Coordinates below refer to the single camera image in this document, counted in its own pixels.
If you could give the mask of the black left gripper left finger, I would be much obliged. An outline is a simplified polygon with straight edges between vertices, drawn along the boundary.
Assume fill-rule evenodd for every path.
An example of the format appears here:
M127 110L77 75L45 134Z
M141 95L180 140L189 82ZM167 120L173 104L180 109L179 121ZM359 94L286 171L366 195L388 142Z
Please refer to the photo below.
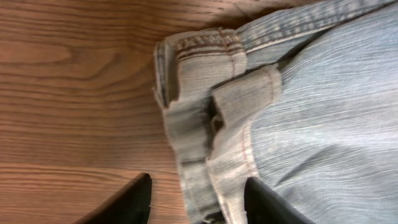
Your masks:
M152 198L152 178L141 173L76 224L147 224Z

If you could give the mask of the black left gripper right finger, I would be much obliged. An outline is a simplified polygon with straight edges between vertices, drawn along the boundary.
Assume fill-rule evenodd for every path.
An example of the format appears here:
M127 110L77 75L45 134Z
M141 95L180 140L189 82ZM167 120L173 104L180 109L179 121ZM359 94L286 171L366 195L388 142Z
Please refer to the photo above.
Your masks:
M313 224L257 177L246 181L244 209L249 224Z

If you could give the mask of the light blue denim shorts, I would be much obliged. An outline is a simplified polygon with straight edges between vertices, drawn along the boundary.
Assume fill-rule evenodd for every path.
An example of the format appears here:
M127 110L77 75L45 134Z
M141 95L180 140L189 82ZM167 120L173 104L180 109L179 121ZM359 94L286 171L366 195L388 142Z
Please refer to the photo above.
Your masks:
M155 95L190 223L397 222L397 2L320 1L166 37Z

